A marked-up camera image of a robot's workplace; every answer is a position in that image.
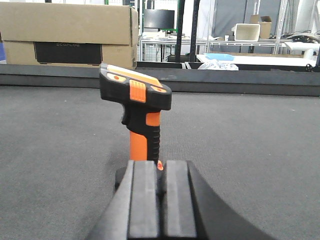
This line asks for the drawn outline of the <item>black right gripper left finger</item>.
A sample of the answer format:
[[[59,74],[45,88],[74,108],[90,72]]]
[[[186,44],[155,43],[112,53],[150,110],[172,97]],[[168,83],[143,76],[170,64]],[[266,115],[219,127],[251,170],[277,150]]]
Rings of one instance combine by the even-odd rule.
[[[130,160],[123,179],[87,240],[159,240],[157,169]]]

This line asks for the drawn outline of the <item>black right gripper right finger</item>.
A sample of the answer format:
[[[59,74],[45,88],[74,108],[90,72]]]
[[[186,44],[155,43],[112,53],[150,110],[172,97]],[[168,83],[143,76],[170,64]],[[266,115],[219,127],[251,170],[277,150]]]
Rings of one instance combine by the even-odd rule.
[[[226,204],[190,161],[167,161],[163,188],[164,240],[272,239]]]

